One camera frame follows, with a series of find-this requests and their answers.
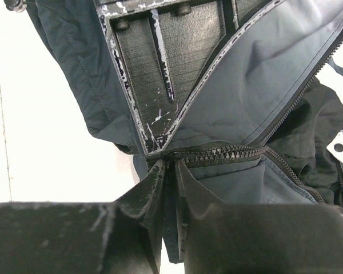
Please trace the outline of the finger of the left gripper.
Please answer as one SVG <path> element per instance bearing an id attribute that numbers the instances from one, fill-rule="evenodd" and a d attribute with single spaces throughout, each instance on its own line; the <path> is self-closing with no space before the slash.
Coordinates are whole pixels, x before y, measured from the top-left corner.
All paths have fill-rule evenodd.
<path id="1" fill-rule="evenodd" d="M 279 1 L 95 1 L 148 156 L 164 152 L 232 45 Z"/>

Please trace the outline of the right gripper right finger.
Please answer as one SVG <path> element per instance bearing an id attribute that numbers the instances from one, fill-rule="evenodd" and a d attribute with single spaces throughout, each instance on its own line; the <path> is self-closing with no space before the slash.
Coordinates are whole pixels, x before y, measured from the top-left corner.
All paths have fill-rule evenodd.
<path id="1" fill-rule="evenodd" d="M 186 273 L 343 273 L 343 214 L 329 205 L 232 205 L 175 163 Z"/>

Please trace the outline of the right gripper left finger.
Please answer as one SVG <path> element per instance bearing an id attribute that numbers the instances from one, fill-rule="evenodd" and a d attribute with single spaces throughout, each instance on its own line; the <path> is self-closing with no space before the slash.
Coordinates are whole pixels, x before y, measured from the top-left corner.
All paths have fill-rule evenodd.
<path id="1" fill-rule="evenodd" d="M 165 171 L 111 203 L 1 203 L 0 273 L 158 273 Z"/>

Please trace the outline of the dark grey zip jacket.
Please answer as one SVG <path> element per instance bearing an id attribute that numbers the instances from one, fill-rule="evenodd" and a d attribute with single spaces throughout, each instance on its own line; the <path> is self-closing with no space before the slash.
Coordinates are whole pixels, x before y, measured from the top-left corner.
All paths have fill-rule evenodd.
<path id="1" fill-rule="evenodd" d="M 95 1 L 28 1 L 87 129 L 132 155 L 140 180 L 166 165 L 162 244 L 179 257 L 175 163 L 232 205 L 325 205 L 343 214 L 340 169 L 326 151 L 343 105 L 316 75 L 343 42 L 343 1 L 279 1 L 222 58 L 166 150 L 148 156 L 111 59 Z"/>

